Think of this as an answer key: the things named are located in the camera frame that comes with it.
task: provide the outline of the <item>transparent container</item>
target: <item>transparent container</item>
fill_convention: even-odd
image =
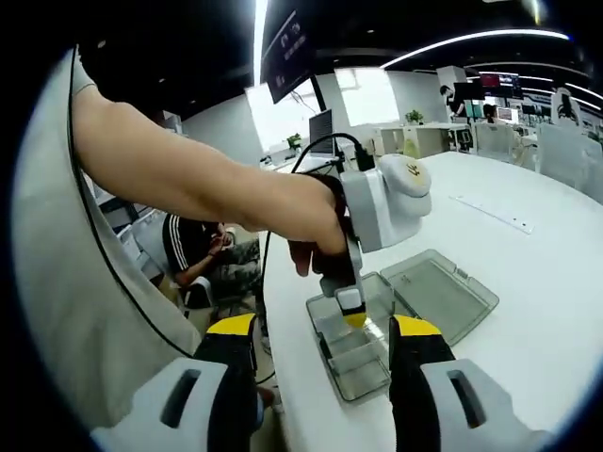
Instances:
[[[408,309],[454,346],[498,305],[498,297],[436,250],[425,250],[381,272]]]
[[[414,316],[378,273],[362,279],[367,297],[367,321],[362,329],[343,318],[335,298],[306,302],[322,357],[341,397],[352,402],[389,385],[389,318]]]
[[[387,389],[389,318],[424,318],[453,346],[498,304],[498,297],[435,250],[426,250],[381,274],[362,279],[367,321],[362,329],[343,318],[335,298],[306,302],[323,361],[334,386],[348,402]]]

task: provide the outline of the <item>white table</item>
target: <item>white table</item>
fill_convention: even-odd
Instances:
[[[496,309],[453,351],[495,378],[530,428],[553,431],[584,397],[603,354],[603,206],[476,155],[444,153],[423,163],[432,175],[432,213],[415,237],[365,255],[363,273],[433,248],[497,294]],[[460,195],[516,214],[532,233],[451,198]],[[319,292],[318,277],[299,277],[286,242],[273,236],[265,298],[293,450],[393,452],[386,396],[354,407],[335,394],[305,308]]]
[[[538,146],[538,137],[536,134],[529,134],[521,137],[521,144],[524,146]]]

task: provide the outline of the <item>window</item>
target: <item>window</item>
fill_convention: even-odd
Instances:
[[[308,120],[320,111],[310,80],[299,85],[277,105],[272,102],[266,84],[249,88],[246,94],[255,130],[265,153],[270,147],[286,142],[292,135],[300,134],[302,138],[310,136]]]
[[[394,90],[380,68],[335,70],[350,125],[399,121]]]

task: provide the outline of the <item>striped sleeve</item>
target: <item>striped sleeve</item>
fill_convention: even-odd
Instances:
[[[180,234],[180,217],[168,215],[164,223],[163,245],[168,255],[170,267],[174,273],[185,271],[189,264],[184,254]]]

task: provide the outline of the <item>black device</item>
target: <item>black device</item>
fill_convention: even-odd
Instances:
[[[524,115],[535,115],[536,107],[534,105],[521,105],[521,111]]]
[[[524,98],[518,75],[511,73],[483,73],[480,75],[480,81],[486,96],[519,100]]]
[[[310,142],[326,137],[333,133],[333,112],[326,110],[310,118]],[[312,150],[312,154],[324,154],[324,156],[335,156],[334,139],[320,142]]]
[[[483,101],[483,86],[481,83],[455,83],[454,97],[464,101]]]
[[[276,104],[312,75],[308,35],[293,11],[262,58],[262,74]]]

